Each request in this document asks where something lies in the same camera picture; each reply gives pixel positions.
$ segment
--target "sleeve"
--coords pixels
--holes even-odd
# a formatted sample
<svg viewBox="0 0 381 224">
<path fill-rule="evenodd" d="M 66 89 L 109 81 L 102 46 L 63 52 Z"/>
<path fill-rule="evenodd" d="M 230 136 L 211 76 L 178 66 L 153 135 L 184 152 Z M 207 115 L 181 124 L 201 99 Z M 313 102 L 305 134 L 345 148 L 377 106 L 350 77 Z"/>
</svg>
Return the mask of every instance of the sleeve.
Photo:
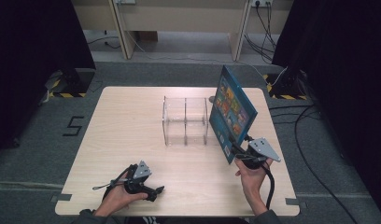
<svg viewBox="0 0 381 224">
<path fill-rule="evenodd" d="M 95 217 L 90 209 L 80 211 L 78 218 L 72 224 L 105 224 L 108 217 Z"/>
<path fill-rule="evenodd" d="M 260 214 L 259 216 L 255 217 L 254 224 L 281 224 L 280 219 L 278 219 L 278 216 L 275 214 L 273 210 L 269 210 L 267 212 L 264 212 Z"/>
</svg>

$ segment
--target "hand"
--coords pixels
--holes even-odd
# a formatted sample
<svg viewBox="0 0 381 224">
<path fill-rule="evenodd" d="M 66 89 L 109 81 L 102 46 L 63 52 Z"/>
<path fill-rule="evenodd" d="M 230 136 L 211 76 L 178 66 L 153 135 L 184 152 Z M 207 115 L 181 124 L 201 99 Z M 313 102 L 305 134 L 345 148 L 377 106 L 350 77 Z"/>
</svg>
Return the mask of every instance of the hand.
<svg viewBox="0 0 381 224">
<path fill-rule="evenodd" d="M 266 168 L 273 160 L 268 159 L 267 164 L 264 164 Z M 267 211 L 266 205 L 261 199 L 260 189 L 263 180 L 266 176 L 265 171 L 262 168 L 257 170 L 248 169 L 242 161 L 235 159 L 239 171 L 236 172 L 236 176 L 241 176 L 241 183 L 243 185 L 243 192 L 246 195 L 247 202 L 252 208 L 252 211 L 256 216 Z"/>
<path fill-rule="evenodd" d="M 128 207 L 130 203 L 146 199 L 147 197 L 148 195 L 146 193 L 129 194 L 123 185 L 118 185 L 106 195 L 93 215 L 97 217 L 108 217 L 123 207 Z"/>
</svg>

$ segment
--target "gray carpet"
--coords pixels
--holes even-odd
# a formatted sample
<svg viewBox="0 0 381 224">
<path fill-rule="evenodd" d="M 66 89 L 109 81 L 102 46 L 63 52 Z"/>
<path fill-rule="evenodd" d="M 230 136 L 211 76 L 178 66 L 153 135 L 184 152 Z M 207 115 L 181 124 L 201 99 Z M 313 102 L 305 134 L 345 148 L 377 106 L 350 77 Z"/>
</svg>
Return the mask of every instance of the gray carpet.
<svg viewBox="0 0 381 224">
<path fill-rule="evenodd" d="M 0 152 L 0 224 L 70 223 L 74 217 L 54 212 L 78 147 L 88 127 L 102 89 L 106 86 L 216 87 L 221 65 L 165 63 L 96 63 L 97 71 L 84 98 L 50 98 L 34 113 L 21 134 L 21 145 Z M 279 73 L 282 68 L 259 66 L 261 73 Z M 263 78 L 250 66 L 230 66 L 243 87 L 264 90 L 301 213 L 282 217 L 283 223 L 353 223 L 345 210 L 325 190 L 305 165 L 296 145 L 294 123 L 304 107 L 313 102 L 277 100 L 268 96 Z M 381 223 L 381 215 L 358 174 L 341 158 L 332 134 L 317 108 L 298 124 L 302 152 L 316 175 L 339 198 L 358 223 Z M 82 126 L 78 136 L 67 129 Z"/>
</svg>

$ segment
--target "clear acrylic box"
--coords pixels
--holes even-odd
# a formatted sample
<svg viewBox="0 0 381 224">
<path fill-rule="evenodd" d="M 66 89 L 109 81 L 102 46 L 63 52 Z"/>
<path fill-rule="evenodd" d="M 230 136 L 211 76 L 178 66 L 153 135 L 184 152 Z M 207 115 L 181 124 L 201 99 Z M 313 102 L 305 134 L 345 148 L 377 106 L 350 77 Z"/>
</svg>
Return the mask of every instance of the clear acrylic box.
<svg viewBox="0 0 381 224">
<path fill-rule="evenodd" d="M 167 146 L 207 145 L 207 99 L 164 96 L 162 126 Z"/>
</svg>

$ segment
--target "person's arm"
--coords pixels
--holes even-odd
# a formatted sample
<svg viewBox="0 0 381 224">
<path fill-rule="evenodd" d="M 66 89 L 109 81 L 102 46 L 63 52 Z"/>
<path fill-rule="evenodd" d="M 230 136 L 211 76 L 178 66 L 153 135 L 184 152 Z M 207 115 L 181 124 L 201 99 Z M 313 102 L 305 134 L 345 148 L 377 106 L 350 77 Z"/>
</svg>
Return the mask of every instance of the person's arm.
<svg viewBox="0 0 381 224">
<path fill-rule="evenodd" d="M 281 223 L 274 211 L 268 210 L 265 203 L 261 199 L 261 185 L 266 176 L 265 171 L 262 168 L 251 170 L 248 169 L 242 161 L 236 159 L 235 164 L 239 168 L 239 171 L 235 174 L 241 176 L 241 183 L 243 185 L 243 192 L 246 196 L 247 202 L 251 206 L 252 212 L 256 216 L 254 221 L 259 224 Z M 266 168 L 269 168 L 272 164 L 272 160 L 268 159 L 267 164 L 264 164 Z"/>
<path fill-rule="evenodd" d="M 148 195 L 146 193 L 129 194 L 123 185 L 115 186 L 101 202 L 100 206 L 94 212 L 86 209 L 79 213 L 77 220 L 73 224 L 103 224 L 113 213 L 119 211 L 124 207 L 129 207 L 129 204 L 146 199 Z"/>
</svg>

